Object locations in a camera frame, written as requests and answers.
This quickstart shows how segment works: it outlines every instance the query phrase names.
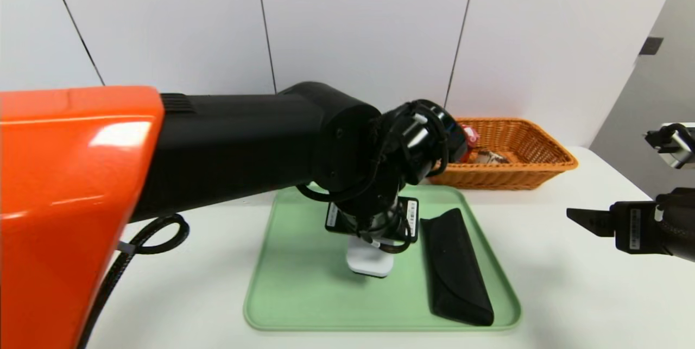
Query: black robot arm segment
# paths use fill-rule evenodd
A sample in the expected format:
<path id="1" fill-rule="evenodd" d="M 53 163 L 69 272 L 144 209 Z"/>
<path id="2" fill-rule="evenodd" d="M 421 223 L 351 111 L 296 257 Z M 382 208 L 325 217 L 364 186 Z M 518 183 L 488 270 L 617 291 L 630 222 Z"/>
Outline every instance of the black robot arm segment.
<path id="1" fill-rule="evenodd" d="M 397 193 L 466 150 L 461 128 L 436 104 L 382 115 L 315 82 L 276 95 L 162 101 L 166 115 L 131 222 L 311 181 L 328 191 L 326 201 L 383 198 L 375 180 L 396 180 Z"/>

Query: white wall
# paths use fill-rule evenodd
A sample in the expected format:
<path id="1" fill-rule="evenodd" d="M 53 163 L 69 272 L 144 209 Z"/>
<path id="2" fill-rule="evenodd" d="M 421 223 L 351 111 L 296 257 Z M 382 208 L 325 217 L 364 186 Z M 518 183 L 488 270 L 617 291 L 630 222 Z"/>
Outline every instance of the white wall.
<path id="1" fill-rule="evenodd" d="M 0 0 L 0 90 L 101 85 L 62 0 Z"/>
<path id="2" fill-rule="evenodd" d="M 66 0 L 107 85 L 271 94 L 261 0 Z"/>
<path id="3" fill-rule="evenodd" d="M 278 90 L 319 80 L 386 111 L 444 103 L 467 0 L 263 0 Z"/>
<path id="4" fill-rule="evenodd" d="M 666 0 L 652 35 L 658 53 L 641 56 L 591 150 L 652 198 L 695 187 L 695 171 L 670 168 L 642 134 L 665 122 L 695 122 L 695 0 Z"/>
<path id="5" fill-rule="evenodd" d="M 471 0 L 447 109 L 588 147 L 665 0 Z"/>

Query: white device base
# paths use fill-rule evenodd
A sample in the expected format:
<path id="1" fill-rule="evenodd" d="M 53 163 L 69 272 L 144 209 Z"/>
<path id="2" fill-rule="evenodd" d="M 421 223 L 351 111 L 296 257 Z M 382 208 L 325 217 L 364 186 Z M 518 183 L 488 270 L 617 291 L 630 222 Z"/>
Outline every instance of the white device base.
<path id="1" fill-rule="evenodd" d="M 387 253 L 369 243 L 350 236 L 347 244 L 347 266 L 355 273 L 374 277 L 386 277 L 393 269 L 393 254 Z"/>

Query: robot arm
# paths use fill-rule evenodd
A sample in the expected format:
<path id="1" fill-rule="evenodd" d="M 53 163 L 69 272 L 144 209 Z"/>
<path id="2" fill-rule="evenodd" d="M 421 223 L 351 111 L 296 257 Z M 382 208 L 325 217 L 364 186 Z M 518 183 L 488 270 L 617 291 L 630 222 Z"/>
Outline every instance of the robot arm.
<path id="1" fill-rule="evenodd" d="M 0 128 L 7 349 L 84 343 L 128 222 L 298 186 L 335 204 L 355 235 L 382 236 L 402 227 L 391 219 L 405 184 L 444 171 L 466 151 L 464 132 L 437 104 L 380 114 L 313 82 L 277 95 L 2 92 Z M 307 188 L 311 181 L 327 193 Z"/>
<path id="2" fill-rule="evenodd" d="M 669 166 L 695 168 L 695 124 L 663 124 L 645 140 Z M 627 253 L 663 253 L 695 262 L 695 189 L 676 188 L 655 201 L 619 201 L 608 211 L 568 208 L 595 235 L 614 237 Z"/>

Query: orange robot arm cover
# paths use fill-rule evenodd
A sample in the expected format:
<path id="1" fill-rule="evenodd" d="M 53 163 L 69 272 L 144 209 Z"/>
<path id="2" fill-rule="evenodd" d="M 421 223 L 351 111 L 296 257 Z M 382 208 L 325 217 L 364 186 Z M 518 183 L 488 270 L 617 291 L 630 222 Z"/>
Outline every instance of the orange robot arm cover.
<path id="1" fill-rule="evenodd" d="M 0 93 L 3 349 L 76 346 L 163 116 L 152 87 Z"/>

